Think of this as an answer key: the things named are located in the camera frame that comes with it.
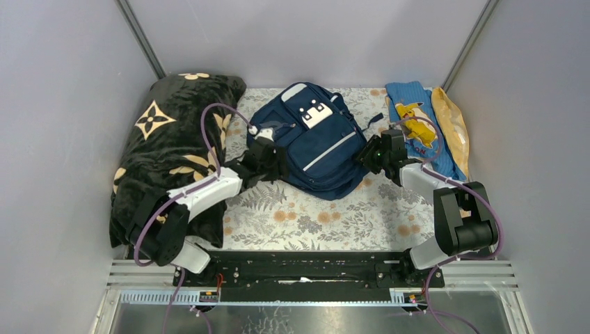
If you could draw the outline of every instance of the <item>blue cloth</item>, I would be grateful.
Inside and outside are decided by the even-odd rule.
[[[436,115],[432,109],[431,96],[432,91],[425,90],[422,84],[418,81],[412,81],[409,83],[392,82],[385,85],[387,94],[391,100],[389,105],[389,117],[390,121],[397,122],[401,118],[397,113],[395,104],[401,103],[404,106],[408,106],[412,103],[422,103],[418,108],[422,110],[424,114],[438,127],[438,121]],[[432,161],[432,167],[434,170],[446,177],[452,177],[455,180],[465,181],[467,177],[461,172],[461,169],[455,164],[451,152],[447,147],[447,141],[443,138],[444,147],[440,151],[440,156]],[[412,157],[429,158],[436,154],[438,149],[438,140],[434,140],[429,143],[431,147],[427,147],[420,140],[414,138],[406,138],[406,149],[408,155]]]

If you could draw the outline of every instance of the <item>navy blue backpack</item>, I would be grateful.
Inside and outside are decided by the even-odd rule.
[[[306,193],[324,200],[343,198],[368,172],[354,161],[367,140],[339,93],[313,83],[295,83],[250,122],[258,129],[273,128],[276,145],[287,151],[285,181]],[[248,146],[253,140],[249,133]]]

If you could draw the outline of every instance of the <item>yellow cartoon character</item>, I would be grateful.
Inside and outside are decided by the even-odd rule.
[[[430,117],[421,110],[420,106],[422,105],[422,102],[410,103],[407,106],[404,106],[401,103],[396,103],[395,110],[401,118],[419,116],[430,119]],[[408,138],[417,139],[427,148],[432,148],[432,142],[436,139],[436,131],[432,125],[423,120],[407,120],[404,123],[404,126],[410,130]]]

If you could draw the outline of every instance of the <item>blue towel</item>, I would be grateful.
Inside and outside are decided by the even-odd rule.
[[[385,85],[388,96],[391,100],[389,105],[389,116],[392,122],[400,120],[400,116],[396,110],[396,104],[398,107],[409,110],[410,113],[414,113],[415,116],[426,116],[438,127],[438,122],[432,109],[431,103],[431,90],[425,90],[422,84],[418,81],[409,83],[392,82]],[[438,149],[438,140],[429,140],[429,136],[422,138],[406,138],[406,149],[408,149],[408,155],[412,157],[429,158],[436,154]],[[444,147],[440,151],[440,156],[432,161],[432,168],[446,177],[452,177],[455,180],[465,181],[467,177],[461,172],[461,169],[455,164],[452,158],[451,152],[447,147],[447,141],[443,138]]]

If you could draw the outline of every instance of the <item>metal corner post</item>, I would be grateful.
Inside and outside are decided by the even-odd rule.
[[[139,24],[139,21],[137,20],[137,17],[135,16],[135,13],[133,11],[133,8],[131,7],[131,4],[129,3],[128,0],[115,0],[115,2],[119,6],[119,9],[121,10],[121,14],[125,18],[125,21],[127,21],[128,25],[129,25],[129,29],[131,29],[131,32],[133,33],[133,35],[137,39],[137,43],[139,44],[139,47],[143,51],[145,58],[147,59],[150,66],[152,66],[154,73],[156,74],[158,79],[164,78],[166,76],[166,72],[164,71],[164,67],[162,66],[162,64],[160,63],[160,60],[156,56],[156,53],[154,52],[154,49],[152,48],[152,45],[150,44],[148,37],[145,35],[145,32],[141,28],[141,25]]]
[[[463,63],[465,62],[465,59],[467,58],[471,49],[473,48],[475,41],[483,31],[486,23],[488,23],[488,20],[490,19],[492,13],[496,9],[499,2],[500,0],[488,0],[488,2],[486,2],[486,5],[484,6],[484,9],[481,11],[481,14],[479,14],[479,17],[477,18],[477,21],[475,22],[475,25],[473,26],[473,29],[471,30],[469,37],[467,37],[467,40],[465,41],[463,48],[461,48],[461,51],[459,52],[459,55],[455,60],[455,63],[451,67],[449,75],[447,75],[445,82],[442,84],[442,89],[445,92],[448,92],[451,88],[451,85],[455,81],[455,78],[457,77],[457,74],[459,73],[461,66],[463,66]]]

